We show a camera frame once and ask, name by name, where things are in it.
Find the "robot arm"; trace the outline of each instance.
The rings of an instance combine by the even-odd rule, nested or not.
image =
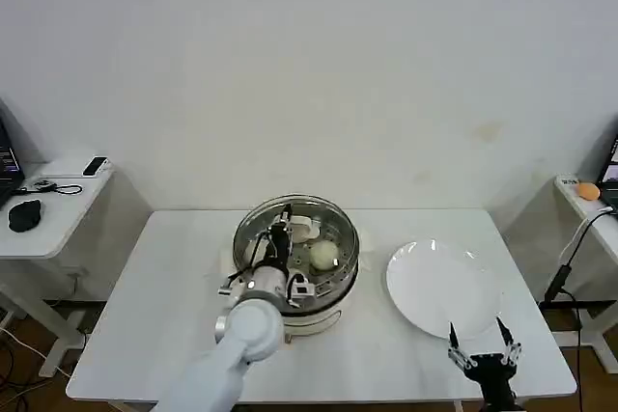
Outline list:
[[[242,269],[231,276],[228,286],[220,290],[230,297],[228,307],[232,310],[217,321],[215,349],[184,370],[154,412],[228,412],[239,400],[250,364],[266,359],[283,343],[280,310],[288,299],[291,217],[292,208],[286,206],[275,222],[260,234],[269,241],[264,258],[253,268]],[[247,271],[251,278],[232,291],[229,285]]]
[[[228,315],[216,348],[193,362],[171,385],[155,412],[228,412],[239,400],[250,363],[283,342],[283,318],[263,299],[248,299]]]

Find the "power cord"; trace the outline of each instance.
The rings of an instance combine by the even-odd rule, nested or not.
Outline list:
[[[42,354],[40,351],[36,350],[34,347],[32,347],[30,344],[28,343],[24,343],[22,341],[19,340],[18,337],[16,337],[13,333],[11,333],[9,330],[7,330],[6,328],[2,328],[0,327],[0,331],[6,333],[7,335],[9,335],[17,344],[22,345],[23,347],[27,347],[28,349],[30,349],[32,352],[39,354],[44,360],[47,360],[47,356],[45,356],[44,354]],[[66,378],[70,378],[70,375],[68,373],[66,373],[65,371],[63,371],[60,367],[56,367],[56,370],[59,371],[62,375],[64,375]]]
[[[58,306],[60,303],[62,303],[63,301],[66,301],[68,299],[73,298],[76,294],[77,294],[77,288],[79,286],[79,275],[77,274],[71,274],[72,278],[73,278],[73,289],[70,292],[70,294],[68,294],[67,296],[65,296],[64,298],[60,298],[57,299],[56,301],[54,301],[53,303],[51,303],[49,305],[50,308],[55,308],[56,306]]]
[[[583,230],[583,232],[579,236],[579,240],[577,241],[577,245],[576,245],[575,249],[571,253],[571,257],[569,258],[569,260],[567,261],[566,264],[560,265],[560,268],[558,269],[558,272],[556,272],[556,275],[553,277],[553,279],[551,279],[551,283],[549,284],[548,290],[545,292],[545,296],[544,296],[544,302],[545,303],[549,303],[549,302],[553,301],[555,299],[555,297],[558,295],[558,293],[565,286],[565,284],[567,282],[567,279],[569,278],[569,275],[571,274],[571,271],[572,271],[571,262],[573,262],[573,259],[575,258],[576,254],[577,254],[577,251],[579,250],[579,247],[581,246],[581,243],[583,242],[584,237],[586,236],[586,234],[588,233],[588,231],[590,230],[592,225],[599,218],[601,218],[603,216],[607,216],[608,214],[616,214],[616,212],[614,211],[614,209],[604,210],[603,212],[601,212],[600,214],[596,215],[594,218],[592,218],[588,222],[588,225],[585,227],[585,229]]]
[[[569,296],[576,305],[576,315],[577,315],[577,352],[576,352],[576,376],[577,376],[577,399],[579,401],[579,412],[583,412],[583,384],[581,383],[581,362],[580,362],[580,353],[581,353],[581,316],[579,315],[579,308],[577,307],[576,298],[570,294],[565,289],[560,290],[561,293]]]
[[[28,190],[28,187],[17,188],[13,191],[13,196],[33,195],[36,193],[55,192],[60,195],[79,195],[84,191],[84,187],[77,184],[58,185],[56,182],[42,179],[33,184],[34,190]]]

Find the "black cable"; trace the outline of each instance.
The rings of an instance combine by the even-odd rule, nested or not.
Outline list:
[[[50,183],[41,188],[35,188],[34,190],[28,190],[27,187],[17,188],[13,191],[12,195],[14,197],[25,196],[25,195],[34,195],[37,193],[48,193],[54,192],[59,193],[60,195],[79,195],[84,191],[84,187],[77,184],[69,184],[69,185],[58,185],[57,183]]]
[[[599,214],[598,216],[595,216],[586,226],[586,228],[583,230],[583,232],[581,233],[581,235],[579,236],[579,240],[577,241],[577,246],[575,247],[575,249],[573,250],[573,253],[571,254],[571,257],[569,258],[569,260],[567,261],[567,265],[571,265],[571,262],[573,262],[574,257],[577,254],[577,251],[579,250],[579,247],[581,246],[581,242],[583,241],[583,238],[586,236],[586,233],[588,232],[588,230],[592,227],[592,225],[595,223],[595,221],[597,219],[599,219],[600,217],[603,216],[607,216],[608,214],[615,214],[615,212],[612,211],[605,211],[602,212],[601,214]]]
[[[232,275],[228,275],[228,286],[230,286],[235,281],[235,279],[240,277],[240,275],[242,275],[245,271],[253,267],[253,261],[255,260],[255,255],[258,253],[260,242],[262,241],[262,238],[264,238],[264,236],[268,236],[268,232],[261,232],[258,235],[257,241],[255,243],[255,247],[253,248],[253,253],[251,254],[251,261],[249,261],[249,264],[243,269],[239,270],[238,272],[235,272]]]
[[[576,298],[565,289],[561,289],[561,292],[571,297],[573,302],[577,304]],[[577,376],[577,399],[579,401],[579,412],[583,412],[583,385],[581,384],[581,362],[579,355],[581,352],[581,317],[579,315],[579,308],[576,306],[577,315],[577,352],[576,352],[576,376]]]
[[[575,258],[577,251],[579,250],[579,247],[581,246],[581,243],[583,242],[584,237],[586,236],[586,234],[588,233],[592,225],[595,223],[597,219],[603,216],[607,216],[608,214],[615,214],[615,211],[614,210],[604,211],[601,214],[598,214],[588,223],[586,228],[583,230],[583,232],[579,236],[579,240],[577,241],[577,245],[575,249],[571,253],[571,257],[569,258],[566,264],[560,265],[560,268],[558,269],[556,274],[553,276],[553,279],[551,279],[551,282],[549,283],[549,287],[546,290],[545,295],[543,297],[543,302],[540,304],[541,309],[543,309],[544,306],[546,306],[548,303],[553,301],[555,297],[558,295],[558,293],[562,290],[562,288],[567,283],[567,279],[569,278],[569,275],[571,275],[571,271],[573,270],[571,268],[571,262],[573,262],[573,259]]]

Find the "cable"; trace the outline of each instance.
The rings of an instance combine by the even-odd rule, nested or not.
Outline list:
[[[30,393],[31,391],[38,390],[39,388],[42,388],[43,386],[48,385],[48,384],[49,384],[49,383],[51,383],[52,381],[53,381],[53,378],[49,378],[49,379],[45,380],[43,383],[41,383],[41,384],[39,384],[39,385],[32,386],[32,387],[30,387],[30,388],[27,388],[27,389],[23,390],[22,392],[17,393],[17,394],[16,394],[15,396],[13,396],[12,398],[10,398],[10,399],[5,400],[4,402],[2,402],[2,403],[0,404],[0,409],[2,409],[2,408],[4,408],[4,407],[6,407],[7,405],[9,405],[11,402],[13,402],[14,400],[16,400],[17,398],[21,398],[21,397],[22,397],[23,395],[25,395],[26,393]]]
[[[581,233],[581,236],[579,237],[579,241],[577,242],[577,245],[575,247],[575,249],[573,250],[573,253],[571,254],[571,257],[569,258],[569,260],[567,261],[567,265],[571,265],[571,262],[573,262],[573,258],[576,256],[577,250],[579,250],[579,247],[581,246],[581,242],[583,241],[583,238],[586,236],[586,233],[588,232],[588,230],[592,227],[592,225],[595,223],[595,221],[597,219],[599,219],[600,217],[603,216],[607,216],[608,214],[614,214],[614,211],[604,211],[601,214],[595,216],[586,226],[586,228],[583,230],[583,232]]]
[[[588,222],[588,225],[584,228],[583,232],[579,236],[579,240],[577,241],[577,245],[575,249],[573,250],[571,257],[569,258],[566,264],[560,265],[560,267],[558,268],[558,271],[551,279],[548,289],[546,290],[545,295],[543,297],[542,304],[548,304],[551,301],[553,301],[555,297],[558,295],[558,293],[565,286],[567,279],[569,278],[569,275],[571,275],[571,271],[572,271],[571,262],[573,262],[573,259],[575,258],[577,251],[579,250],[579,247],[581,246],[581,243],[583,242],[584,237],[586,236],[586,234],[588,233],[592,225],[597,221],[597,219],[603,216],[607,216],[608,214],[615,214],[615,212],[613,209],[605,210],[602,213],[596,215],[594,218],[592,218],[590,222]]]
[[[60,195],[79,195],[81,192],[84,191],[84,187],[82,187],[81,185],[77,185],[77,184],[58,185],[57,183],[50,182],[50,181],[41,182],[39,183],[39,185],[35,183],[34,186],[35,186],[34,190],[28,190],[28,187],[17,188],[16,190],[13,191],[12,195],[13,196],[25,196],[25,195],[34,195],[36,193],[48,193],[48,192],[55,192],[55,193],[59,193]]]
[[[601,209],[598,209],[597,213],[599,212],[605,212],[606,210],[612,211],[613,207],[612,206],[608,206],[608,207],[602,207]],[[569,241],[569,243],[567,243],[565,245],[565,247],[562,249],[562,251],[560,252],[560,254],[558,255],[558,262],[562,262],[562,257],[564,256],[564,254],[567,252],[567,250],[571,247],[571,245],[573,245],[573,243],[576,241],[577,236],[579,235],[579,232],[581,232],[581,229],[583,229],[583,226],[586,225],[586,222],[588,222],[590,220],[590,217],[586,216],[584,217],[581,222],[579,223],[579,225],[577,226],[576,231],[573,233],[573,236],[571,237],[571,240]]]
[[[577,352],[576,352],[576,376],[577,376],[577,399],[579,401],[579,412],[583,412],[583,385],[581,384],[581,362],[579,359],[579,354],[581,351],[581,316],[579,315],[579,308],[577,307],[576,298],[570,294],[565,289],[561,289],[561,292],[571,297],[573,302],[576,304],[576,314],[577,314]]]
[[[50,308],[55,308],[56,306],[58,306],[63,301],[71,299],[71,298],[73,298],[75,296],[75,294],[77,293],[77,286],[79,285],[79,275],[73,274],[72,278],[73,278],[73,290],[70,292],[69,295],[65,296],[64,298],[57,299],[56,301],[51,303],[49,305]]]
[[[7,335],[9,335],[11,338],[13,338],[15,340],[16,343],[21,344],[24,347],[27,347],[28,349],[30,349],[32,352],[35,352],[37,354],[39,354],[41,357],[43,357],[44,360],[47,360],[47,356],[45,356],[44,354],[42,354],[41,352],[37,351],[34,347],[32,347],[29,344],[26,344],[24,342],[21,342],[13,333],[11,333],[9,330],[7,330],[6,328],[2,328],[0,327],[0,331],[3,331],[4,333],[6,333]],[[59,371],[62,375],[64,375],[66,378],[70,378],[70,375],[68,373],[66,373],[65,371],[63,371],[60,367],[56,367],[56,370]]]

